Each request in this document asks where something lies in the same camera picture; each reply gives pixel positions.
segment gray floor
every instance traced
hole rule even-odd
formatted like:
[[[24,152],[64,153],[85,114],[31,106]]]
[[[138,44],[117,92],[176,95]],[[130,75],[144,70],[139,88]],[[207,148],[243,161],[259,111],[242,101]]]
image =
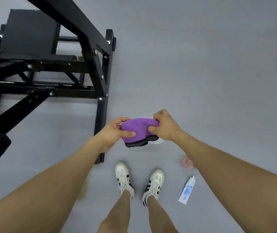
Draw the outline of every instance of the gray floor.
[[[196,138],[277,174],[277,0],[74,1],[99,31],[112,28],[117,37],[108,119],[167,108]],[[34,7],[0,0],[0,24],[10,8]],[[58,51],[80,54],[74,44]],[[18,99],[5,97],[1,110]],[[49,98],[16,126],[0,159],[0,199],[90,138],[95,111],[92,101]],[[136,188],[129,232],[150,232],[141,193],[157,166],[166,175],[159,201],[180,232],[242,232],[182,157],[171,142],[131,149],[117,142],[93,168],[86,198],[62,233],[96,232],[120,196],[119,160],[129,164]],[[178,198],[191,175],[196,184],[184,206]]]

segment forearm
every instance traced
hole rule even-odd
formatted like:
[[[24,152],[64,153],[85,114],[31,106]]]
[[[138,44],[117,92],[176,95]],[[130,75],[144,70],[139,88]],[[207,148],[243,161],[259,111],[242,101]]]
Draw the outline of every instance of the forearm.
[[[0,201],[1,232],[57,232],[65,223],[99,154],[92,138]]]
[[[174,141],[243,230],[277,231],[277,175],[184,132],[176,133]]]

